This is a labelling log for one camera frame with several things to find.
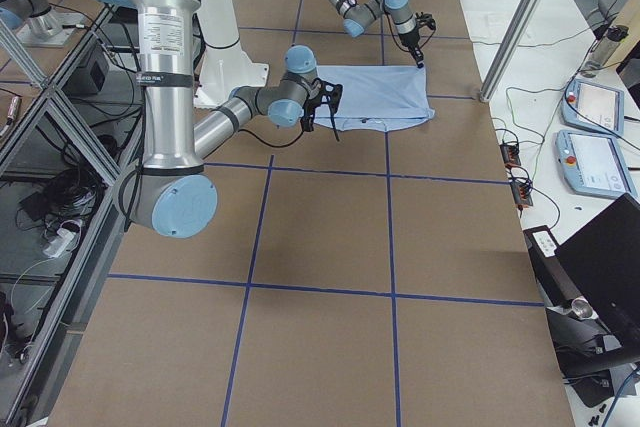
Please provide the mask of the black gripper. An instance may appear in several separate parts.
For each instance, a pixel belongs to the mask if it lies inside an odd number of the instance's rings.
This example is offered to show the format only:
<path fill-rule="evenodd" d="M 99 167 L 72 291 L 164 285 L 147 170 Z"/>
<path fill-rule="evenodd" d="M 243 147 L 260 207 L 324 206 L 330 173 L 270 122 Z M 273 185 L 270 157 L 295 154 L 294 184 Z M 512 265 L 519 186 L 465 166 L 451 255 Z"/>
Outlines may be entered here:
<path fill-rule="evenodd" d="M 420 48 L 420 29 L 428 27 L 436 30 L 436 21 L 430 13 L 420 12 L 412 14 L 407 20 L 397 24 L 397 34 L 403 47 L 405 47 L 416 66 L 424 67 L 424 55 Z"/>
<path fill-rule="evenodd" d="M 303 115 L 300 119 L 301 130 L 314 130 L 316 109 L 325 105 L 329 109 L 331 129 L 335 140 L 339 142 L 340 137 L 336 126 L 336 114 L 339 109 L 342 93 L 342 84 L 334 84 L 320 78 L 314 79 L 311 82 L 311 93 L 303 105 Z"/>

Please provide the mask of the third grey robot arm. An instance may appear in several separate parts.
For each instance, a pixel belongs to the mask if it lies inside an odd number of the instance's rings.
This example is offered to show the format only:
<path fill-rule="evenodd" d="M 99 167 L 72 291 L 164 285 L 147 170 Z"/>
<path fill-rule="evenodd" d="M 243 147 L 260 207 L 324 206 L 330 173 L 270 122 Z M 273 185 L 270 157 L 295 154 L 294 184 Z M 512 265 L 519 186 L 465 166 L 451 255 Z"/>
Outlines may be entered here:
<path fill-rule="evenodd" d="M 1 0 L 1 20 L 29 47 L 61 48 L 71 35 L 48 0 Z"/>

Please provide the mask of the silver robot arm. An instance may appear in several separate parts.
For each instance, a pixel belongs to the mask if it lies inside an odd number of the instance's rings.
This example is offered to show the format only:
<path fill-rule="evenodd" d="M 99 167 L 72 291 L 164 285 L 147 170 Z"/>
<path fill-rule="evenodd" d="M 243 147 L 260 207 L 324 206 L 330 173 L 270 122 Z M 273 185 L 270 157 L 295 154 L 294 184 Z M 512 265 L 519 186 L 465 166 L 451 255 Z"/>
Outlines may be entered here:
<path fill-rule="evenodd" d="M 138 14 L 142 138 L 138 158 L 117 181 L 117 207 L 127 220 L 170 238 L 192 237 L 218 205 L 204 157 L 247 122 L 265 115 L 281 127 L 311 131 L 316 109 L 337 112 L 342 85 L 322 79 L 313 51 L 293 46 L 275 87 L 240 86 L 202 121 L 193 118 L 193 17 L 202 0 L 99 0 Z"/>
<path fill-rule="evenodd" d="M 352 38 L 359 37 L 381 18 L 386 18 L 396 46 L 408 53 L 418 68 L 424 67 L 420 30 L 436 31 L 436 22 L 429 13 L 416 13 L 409 0 L 328 0 L 342 17 L 343 28 Z"/>

